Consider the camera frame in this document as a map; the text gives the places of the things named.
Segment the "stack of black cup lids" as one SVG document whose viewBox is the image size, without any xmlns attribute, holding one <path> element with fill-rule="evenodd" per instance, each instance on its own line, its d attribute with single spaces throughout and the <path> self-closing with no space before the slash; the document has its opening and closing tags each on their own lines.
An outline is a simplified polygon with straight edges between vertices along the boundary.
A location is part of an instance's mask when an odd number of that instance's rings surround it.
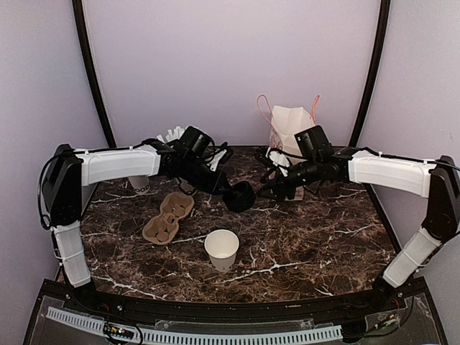
<svg viewBox="0 0 460 345">
<path fill-rule="evenodd" d="M 255 192 L 247 181 L 241 181 L 231 187 L 222 196 L 226 207 L 235 213 L 241 213 L 250 209 L 256 200 Z"/>
</svg>

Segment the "white paper takeout bag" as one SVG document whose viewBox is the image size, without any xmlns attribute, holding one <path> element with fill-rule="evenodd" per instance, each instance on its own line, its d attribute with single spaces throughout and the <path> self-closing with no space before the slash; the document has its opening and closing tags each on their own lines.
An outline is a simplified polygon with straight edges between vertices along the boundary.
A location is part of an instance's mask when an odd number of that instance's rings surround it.
<svg viewBox="0 0 460 345">
<path fill-rule="evenodd" d="M 269 174 L 270 180 L 274 180 L 275 177 L 286 177 L 287 167 L 304 161 L 295 135 L 317 124 L 315 109 L 319 99 L 320 96 L 317 95 L 313 100 L 311 111 L 308 112 L 302 106 L 271 107 L 266 95 L 257 97 L 257 108 L 270 124 L 269 149 L 266 155 L 269 159 L 275 160 L 275 171 Z"/>
</svg>

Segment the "white paper coffee cup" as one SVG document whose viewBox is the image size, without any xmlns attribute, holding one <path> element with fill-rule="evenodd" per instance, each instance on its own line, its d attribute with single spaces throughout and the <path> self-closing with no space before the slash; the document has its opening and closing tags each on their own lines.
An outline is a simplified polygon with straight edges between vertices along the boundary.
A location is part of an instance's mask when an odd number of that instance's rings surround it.
<svg viewBox="0 0 460 345">
<path fill-rule="evenodd" d="M 204 248 L 214 268 L 219 272 L 228 272 L 236 260 L 239 238 L 232 231 L 217 229 L 207 235 Z"/>
</svg>

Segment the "brown cardboard cup carrier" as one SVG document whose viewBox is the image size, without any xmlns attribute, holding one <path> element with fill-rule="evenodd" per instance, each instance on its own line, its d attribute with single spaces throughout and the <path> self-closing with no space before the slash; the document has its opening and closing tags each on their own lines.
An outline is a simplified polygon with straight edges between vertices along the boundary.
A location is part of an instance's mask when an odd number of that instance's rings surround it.
<svg viewBox="0 0 460 345">
<path fill-rule="evenodd" d="M 144 240 L 156 245 L 169 244 L 179 231 L 179 221 L 190 214 L 194 204 L 191 195 L 179 192 L 168 194 L 160 205 L 160 213 L 144 226 Z"/>
</svg>

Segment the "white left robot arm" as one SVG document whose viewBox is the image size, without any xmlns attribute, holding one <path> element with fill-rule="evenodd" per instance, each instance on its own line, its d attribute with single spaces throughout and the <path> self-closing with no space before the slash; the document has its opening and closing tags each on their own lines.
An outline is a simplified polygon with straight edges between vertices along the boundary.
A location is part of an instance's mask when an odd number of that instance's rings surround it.
<svg viewBox="0 0 460 345">
<path fill-rule="evenodd" d="M 73 301 L 86 313 L 96 313 L 101 308 L 101 296 L 86 286 L 91 282 L 91 273 L 81 239 L 83 188 L 103 181 L 148 180 L 152 176 L 179 178 L 213 196 L 230 198 L 236 192 L 225 172 L 212 170 L 178 141 L 165 144 L 158 139 L 113 149 L 73 149 L 62 144 L 40 173 L 40 224 L 51 232 L 55 255 L 70 286 L 76 288 Z"/>
</svg>

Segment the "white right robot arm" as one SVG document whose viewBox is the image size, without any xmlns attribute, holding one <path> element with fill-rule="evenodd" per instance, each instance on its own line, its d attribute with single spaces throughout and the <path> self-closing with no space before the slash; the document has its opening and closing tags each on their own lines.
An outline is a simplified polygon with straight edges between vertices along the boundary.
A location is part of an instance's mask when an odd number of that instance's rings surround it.
<svg viewBox="0 0 460 345">
<path fill-rule="evenodd" d="M 295 189 L 315 182 L 351 182 L 380 185 L 402 190 L 428 201 L 425 218 L 419 229 L 396 258 L 380 275 L 384 284 L 367 296 L 367 306 L 383 311 L 395 299 L 395 291 L 414 271 L 458 234 L 459 176 L 458 167 L 449 156 L 438 160 L 420 160 L 375 152 L 367 147 L 319 149 L 295 165 L 290 154 L 280 149 L 259 149 L 257 159 L 269 174 L 261 179 L 260 196 L 283 201 Z"/>
</svg>

